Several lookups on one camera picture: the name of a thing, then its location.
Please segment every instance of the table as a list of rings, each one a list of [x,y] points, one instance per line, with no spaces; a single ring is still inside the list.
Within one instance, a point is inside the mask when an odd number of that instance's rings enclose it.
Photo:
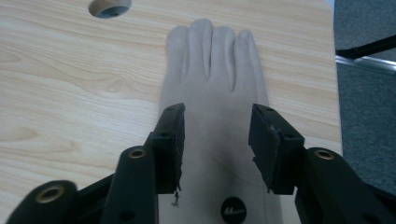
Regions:
[[[332,13],[323,0],[152,1],[102,20],[89,0],[0,3],[0,218],[33,188],[81,189],[114,172],[157,122],[165,38],[200,18],[250,30],[270,106],[306,139],[341,153]],[[284,222],[299,223],[284,197]]]

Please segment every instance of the metal strip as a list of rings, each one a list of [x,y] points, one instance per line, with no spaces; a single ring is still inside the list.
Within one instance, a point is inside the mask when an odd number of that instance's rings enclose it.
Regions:
[[[396,75],[396,62],[381,60],[371,57],[362,57],[359,59],[348,59],[341,56],[335,56],[335,61],[373,72],[379,72],[387,75]]]

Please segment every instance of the black circular logo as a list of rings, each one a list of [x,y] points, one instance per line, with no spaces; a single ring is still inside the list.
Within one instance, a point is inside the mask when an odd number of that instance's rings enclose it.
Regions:
[[[240,224],[247,217],[247,208],[242,200],[231,197],[221,206],[221,216],[228,224]]]

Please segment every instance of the floor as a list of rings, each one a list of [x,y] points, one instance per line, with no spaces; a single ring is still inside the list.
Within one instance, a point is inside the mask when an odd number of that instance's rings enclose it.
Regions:
[[[336,0],[336,49],[396,35],[396,1]],[[396,49],[370,55],[396,62]],[[344,158],[365,181],[396,195],[396,74],[337,64]]]

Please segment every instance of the wood grain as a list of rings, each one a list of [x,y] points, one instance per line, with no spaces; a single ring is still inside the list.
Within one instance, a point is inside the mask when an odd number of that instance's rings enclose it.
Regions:
[[[0,219],[33,188],[81,189],[114,172],[156,124],[165,38],[208,18],[250,30],[270,104],[306,137],[341,153],[332,15],[323,0],[150,1],[100,20],[89,0],[0,2]],[[291,206],[290,198],[283,201]],[[285,223],[298,223],[285,208]]]

